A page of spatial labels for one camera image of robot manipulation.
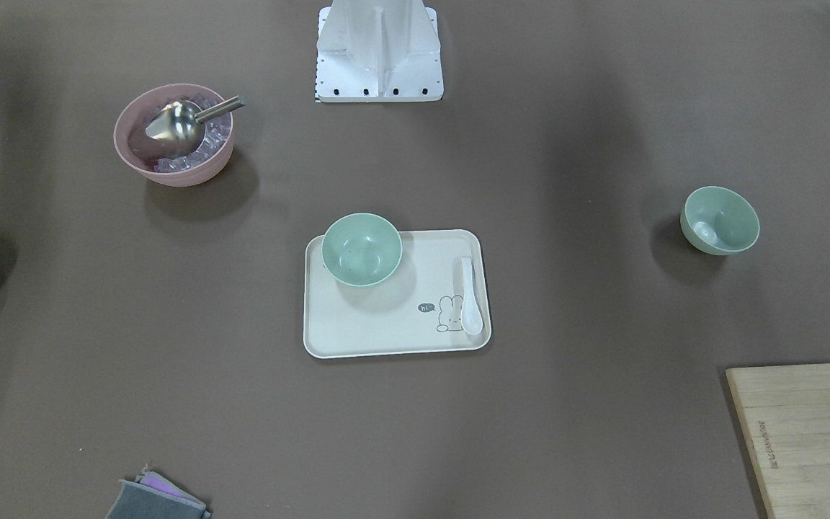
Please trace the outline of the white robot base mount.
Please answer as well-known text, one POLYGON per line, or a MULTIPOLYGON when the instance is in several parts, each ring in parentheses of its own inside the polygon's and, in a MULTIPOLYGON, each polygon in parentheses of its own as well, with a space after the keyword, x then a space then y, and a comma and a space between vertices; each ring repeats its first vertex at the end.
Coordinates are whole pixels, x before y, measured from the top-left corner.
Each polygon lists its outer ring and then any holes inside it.
POLYGON ((317 102, 436 102, 444 96, 438 16, 424 2, 334 1, 317 20, 317 102))

